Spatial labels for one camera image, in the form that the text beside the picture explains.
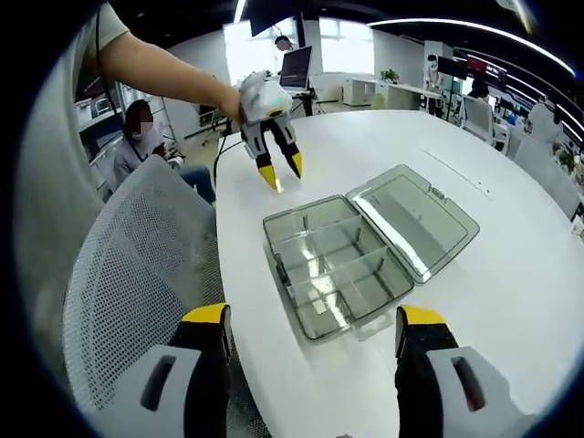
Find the face mask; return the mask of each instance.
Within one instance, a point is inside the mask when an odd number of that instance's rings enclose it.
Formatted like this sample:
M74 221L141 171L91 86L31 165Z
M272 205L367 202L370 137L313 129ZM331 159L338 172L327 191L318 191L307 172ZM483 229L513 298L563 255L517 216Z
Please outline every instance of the face mask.
M148 132L150 132L152 130L152 128L154 128L154 122L152 121L145 121L143 123L140 124L140 133L137 132L133 132L131 134L131 137L134 140L142 140L144 138L144 135L147 134Z

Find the desk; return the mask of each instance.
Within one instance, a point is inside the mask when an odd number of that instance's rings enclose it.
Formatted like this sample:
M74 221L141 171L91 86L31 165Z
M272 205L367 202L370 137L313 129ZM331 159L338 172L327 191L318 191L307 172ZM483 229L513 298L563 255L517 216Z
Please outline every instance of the desk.
M422 111L340 112L292 123L304 157L301 181L271 138L282 193L267 186L240 146L222 156L217 179L224 293L245 376L273 436L398 436L395 326L364 342L350 334L321 345L297 337L266 259L262 220L346 193L399 163L481 226L401 304L440 312L461 346L473 346L506 376L523 412L544 410L584 343L584 245L548 194L492 147ZM229 137L225 148L237 141Z
M377 82L373 79L347 79L347 84L343 87L343 103L350 106L369 106L377 92Z
M390 82L378 82L375 92L383 95L385 108L388 110L419 110L421 96L428 99L442 99L440 94L426 89Z

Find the potted plant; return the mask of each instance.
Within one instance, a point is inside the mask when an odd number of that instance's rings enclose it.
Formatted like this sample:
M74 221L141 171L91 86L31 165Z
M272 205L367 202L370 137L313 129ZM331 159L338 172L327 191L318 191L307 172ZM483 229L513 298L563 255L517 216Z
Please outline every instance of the potted plant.
M397 72L395 70L392 70L392 69L382 70L381 71L381 80L397 84L400 81L400 75L398 75Z
M563 151L558 157L560 166L566 168L568 173L571 175L574 172L574 159L567 151Z

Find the storage box lid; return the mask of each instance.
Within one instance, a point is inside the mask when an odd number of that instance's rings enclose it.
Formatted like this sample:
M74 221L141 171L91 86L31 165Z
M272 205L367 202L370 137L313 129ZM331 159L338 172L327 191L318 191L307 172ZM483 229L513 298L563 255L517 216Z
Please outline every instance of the storage box lid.
M403 164L352 190L347 198L418 284L448 265L480 229L454 201Z

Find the ceiling light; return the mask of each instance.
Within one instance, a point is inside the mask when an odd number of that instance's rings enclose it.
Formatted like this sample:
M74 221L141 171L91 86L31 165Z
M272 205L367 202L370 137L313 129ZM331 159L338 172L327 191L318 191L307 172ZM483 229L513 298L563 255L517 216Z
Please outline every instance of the ceiling light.
M582 143L582 138L564 120L562 121L562 124L574 134L574 137L576 137L580 143Z
M533 99L531 96L528 96L528 95L527 95L526 93L524 93L523 91L519 91L518 89L516 89L515 87L511 87L510 85L507 85L507 88L508 88L508 89L512 89L512 90L513 90L515 93L519 93L519 94L521 94L522 96L525 96L526 98L528 98L529 100L531 100L531 101L533 101L533 102L536 102L536 103L537 103L537 100Z
M574 116L572 116L569 112L567 112L564 107L562 107L560 104L558 104L558 108L560 108L562 111L564 111L564 113L566 113L566 115L568 115L568 117L570 117L572 119L572 121L574 123L576 123L581 130L584 130L584 126L582 126L582 124L579 121L577 121Z
M385 20L385 21L377 21L374 23L368 23L367 26L397 25L397 24L401 24L401 23L438 23L438 24L444 24L444 25L458 25L458 26L473 27L475 29L480 29L480 30L484 30L486 32L491 32L493 34L500 35L501 37L513 39L517 43L523 44L524 46L527 46L529 48L532 48L533 50L536 50L536 52L540 53L541 55L543 55L545 57L548 57L549 59L551 59L552 61L556 62L557 64L559 64L560 66L565 68L567 71L569 71L572 76L576 77L576 71L572 67L570 67L568 64L566 64L564 61L562 61L559 57L556 57L555 55L549 53L543 47L537 46L537 45L533 44L532 42L527 41L526 39L523 39L517 35L510 34L508 32L505 32L504 30L495 29L494 27L479 25L477 23L469 23L468 21L451 20L451 19L447 19L447 18L400 18L400 19L395 19L395 20Z
M530 87L531 89L533 89L534 91L536 91L537 93L539 93L541 96L545 96L545 93L539 91L538 89L536 89L535 87L532 87L531 85L529 85L528 83L524 82L523 80L516 78L513 75L507 75L508 78L511 78L513 80L516 80L517 82L519 82L520 84L525 85L526 87Z
M237 0L237 8L235 9L234 25L241 21L241 15L244 13L244 7L247 0Z

